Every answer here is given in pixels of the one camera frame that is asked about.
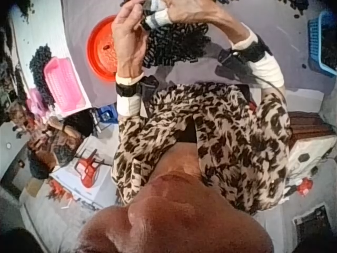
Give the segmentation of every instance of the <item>black wrist strap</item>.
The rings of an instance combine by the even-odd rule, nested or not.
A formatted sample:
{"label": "black wrist strap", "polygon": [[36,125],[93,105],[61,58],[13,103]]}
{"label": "black wrist strap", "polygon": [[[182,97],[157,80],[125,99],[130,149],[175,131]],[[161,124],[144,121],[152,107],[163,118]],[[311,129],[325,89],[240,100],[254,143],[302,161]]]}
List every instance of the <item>black wrist strap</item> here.
{"label": "black wrist strap", "polygon": [[124,85],[116,83],[116,92],[119,96],[124,96],[127,98],[132,97],[133,95],[137,94],[139,82],[132,84],[132,85]]}
{"label": "black wrist strap", "polygon": [[[257,34],[257,42],[254,41],[248,48],[244,50],[230,50],[227,56],[235,56],[243,63],[247,62],[258,62],[265,57],[265,53],[273,55],[269,47],[264,43],[261,37]],[[224,57],[224,53],[219,55],[218,61],[224,63],[229,57]]]}
{"label": "black wrist strap", "polygon": [[139,82],[133,85],[124,85],[116,83],[116,92],[119,96],[130,98],[135,94],[143,97],[143,100],[150,99],[152,94],[158,88],[159,82],[154,76],[143,77]]}

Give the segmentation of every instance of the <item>hand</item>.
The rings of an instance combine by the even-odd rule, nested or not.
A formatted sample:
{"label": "hand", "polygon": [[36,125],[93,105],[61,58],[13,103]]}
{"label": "hand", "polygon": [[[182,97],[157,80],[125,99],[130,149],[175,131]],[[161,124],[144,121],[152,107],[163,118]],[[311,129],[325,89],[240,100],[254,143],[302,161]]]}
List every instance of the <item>hand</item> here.
{"label": "hand", "polygon": [[48,120],[48,125],[50,125],[51,127],[53,128],[56,128],[56,129],[59,129],[61,130],[62,129],[62,123],[58,120],[57,117],[55,116],[51,116]]}
{"label": "hand", "polygon": [[212,0],[163,0],[172,23],[211,23],[219,7]]}
{"label": "hand", "polygon": [[147,46],[147,35],[140,25],[143,16],[140,3],[144,1],[131,0],[124,4],[112,24],[119,77],[135,78],[142,73]]}

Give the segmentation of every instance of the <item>white table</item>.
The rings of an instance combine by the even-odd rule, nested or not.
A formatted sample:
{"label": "white table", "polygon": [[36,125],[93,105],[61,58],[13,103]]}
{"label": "white table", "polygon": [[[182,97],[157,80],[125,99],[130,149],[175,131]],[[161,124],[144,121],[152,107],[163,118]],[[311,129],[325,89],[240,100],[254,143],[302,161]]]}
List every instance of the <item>white table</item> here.
{"label": "white table", "polygon": [[91,188],[85,188],[82,185],[80,175],[74,169],[78,158],[74,158],[65,167],[55,168],[54,172],[51,173],[51,177],[70,191],[75,200],[85,201],[98,209],[115,205],[117,199],[117,188],[112,182],[110,171],[118,146],[118,125],[109,126],[103,131],[102,137],[104,139],[98,139],[94,136],[88,137],[77,150],[77,154],[81,154],[85,150],[83,157],[87,158],[97,149],[97,155],[95,156],[97,161],[104,160],[105,164],[110,164],[110,166],[101,165],[99,167],[97,179]]}

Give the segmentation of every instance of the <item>sleeve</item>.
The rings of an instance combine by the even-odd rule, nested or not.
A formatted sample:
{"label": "sleeve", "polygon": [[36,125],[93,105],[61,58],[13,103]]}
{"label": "sleeve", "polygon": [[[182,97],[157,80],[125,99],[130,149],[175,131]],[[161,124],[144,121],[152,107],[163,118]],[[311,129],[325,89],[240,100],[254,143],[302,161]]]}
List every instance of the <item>sleeve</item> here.
{"label": "sleeve", "polygon": [[118,117],[119,145],[114,157],[111,177],[122,200],[129,199],[134,149],[139,145],[138,135],[146,123],[139,115]]}
{"label": "sleeve", "polygon": [[291,137],[285,103],[274,93],[266,95],[251,118],[250,143],[256,194],[254,206],[265,210],[283,196]]}

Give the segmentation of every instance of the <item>white bandage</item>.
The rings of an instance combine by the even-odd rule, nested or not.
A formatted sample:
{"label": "white bandage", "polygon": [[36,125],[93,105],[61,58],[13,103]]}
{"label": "white bandage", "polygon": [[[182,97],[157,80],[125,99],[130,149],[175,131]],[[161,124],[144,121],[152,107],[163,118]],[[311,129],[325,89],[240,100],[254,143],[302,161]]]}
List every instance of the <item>white bandage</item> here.
{"label": "white bandage", "polygon": [[[236,43],[235,45],[231,43],[233,50],[244,50],[248,48],[254,41],[258,42],[257,35],[245,24],[243,24],[250,32],[250,36],[244,40]],[[262,89],[272,88],[271,85],[264,82],[266,80],[272,83],[275,87],[279,88],[284,85],[284,78],[281,72],[281,68],[277,63],[274,56],[265,52],[265,57],[258,62],[248,62],[248,66],[251,68],[253,75],[259,77],[256,78],[256,82],[260,85]]]}
{"label": "white bandage", "polygon": [[[139,82],[144,76],[144,72],[136,78],[123,78],[116,74],[116,83],[123,85],[133,85]],[[121,116],[129,117],[138,115],[141,110],[141,96],[138,94],[132,97],[117,95],[117,112]]]}
{"label": "white bandage", "polygon": [[117,73],[116,74],[116,83],[130,86],[132,84],[135,84],[135,83],[139,82],[143,78],[143,76],[144,76],[144,72],[136,78],[131,78],[131,77],[130,78],[124,78],[124,77],[120,77]]}
{"label": "white bandage", "polygon": [[164,9],[162,11],[155,12],[151,16],[147,16],[145,18],[145,22],[151,29],[156,29],[163,25],[172,24],[167,11],[168,9]]}
{"label": "white bandage", "polygon": [[130,98],[117,95],[117,112],[120,116],[138,115],[141,110],[141,96],[136,94]]}

